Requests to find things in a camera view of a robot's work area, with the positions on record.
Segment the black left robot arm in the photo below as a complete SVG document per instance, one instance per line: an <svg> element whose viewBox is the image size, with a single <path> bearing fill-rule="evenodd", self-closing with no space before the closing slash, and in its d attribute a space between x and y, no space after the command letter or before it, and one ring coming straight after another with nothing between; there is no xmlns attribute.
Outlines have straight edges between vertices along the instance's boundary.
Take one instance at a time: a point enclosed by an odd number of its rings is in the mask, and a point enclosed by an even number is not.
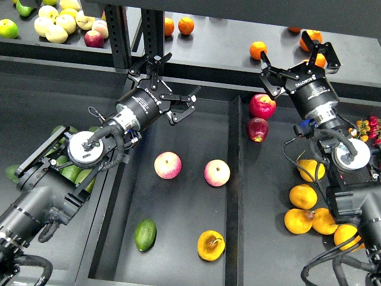
<svg viewBox="0 0 381 286"><path fill-rule="evenodd" d="M126 151L141 140L142 132L159 117L175 125L195 110L196 96L174 94L159 75L171 58L141 56L128 71L134 87L116 103L116 112L99 117L94 132L73 133L60 126L14 172L21 195L1 215L1 284L6 285L21 266L42 269L37 285L45 285L52 263L24 253L33 239L44 243L66 225L90 197L88 185L96 175L118 166Z"/></svg>

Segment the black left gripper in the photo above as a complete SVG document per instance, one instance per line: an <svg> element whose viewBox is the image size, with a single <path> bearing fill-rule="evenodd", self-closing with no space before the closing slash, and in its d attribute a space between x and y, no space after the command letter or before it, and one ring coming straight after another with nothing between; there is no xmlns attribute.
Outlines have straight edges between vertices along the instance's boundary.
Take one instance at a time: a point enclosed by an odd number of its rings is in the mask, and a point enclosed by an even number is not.
<svg viewBox="0 0 381 286"><path fill-rule="evenodd" d="M188 95L178 95L159 81L159 70L171 57L171 52L163 57L145 54L128 69L127 77L138 85L116 103L115 121L124 131L143 131L163 114L170 125L176 125L196 110L194 103L200 86Z"/></svg>

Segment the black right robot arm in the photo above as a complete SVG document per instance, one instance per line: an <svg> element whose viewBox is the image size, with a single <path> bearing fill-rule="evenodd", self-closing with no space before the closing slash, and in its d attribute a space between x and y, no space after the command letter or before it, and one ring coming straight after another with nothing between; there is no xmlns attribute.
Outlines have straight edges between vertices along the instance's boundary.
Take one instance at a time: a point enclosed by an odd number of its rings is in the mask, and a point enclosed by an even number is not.
<svg viewBox="0 0 381 286"><path fill-rule="evenodd" d="M346 130L348 121L339 115L339 98L327 79L341 64L329 42L302 40L311 55L307 62L288 69L271 65L261 52L260 78L272 99L286 94L302 122L294 127L296 138L307 138L318 165L324 165L329 184L324 199L338 224L356 227L355 234L313 258L302 270L301 279L310 285L310 270L326 261L339 285L348 282L343 265L367 272L373 285L380 284L380 147L369 147Z"/></svg>

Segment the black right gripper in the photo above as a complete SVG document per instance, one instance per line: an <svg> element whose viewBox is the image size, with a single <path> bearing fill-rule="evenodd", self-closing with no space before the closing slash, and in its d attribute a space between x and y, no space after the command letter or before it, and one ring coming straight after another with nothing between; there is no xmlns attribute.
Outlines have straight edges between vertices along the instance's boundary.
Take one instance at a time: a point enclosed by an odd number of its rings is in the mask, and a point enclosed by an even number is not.
<svg viewBox="0 0 381 286"><path fill-rule="evenodd" d="M260 52L261 73L260 79L264 89L272 100L281 95L289 95L298 114L302 119L313 118L320 111L335 107L339 98L331 84L325 77L323 68L316 66L318 54L326 59L326 68L329 73L337 73L341 63L330 42L320 43L311 39L307 31L302 33L301 39L311 53L307 64L298 64L288 70L273 67L267 54Z"/></svg>

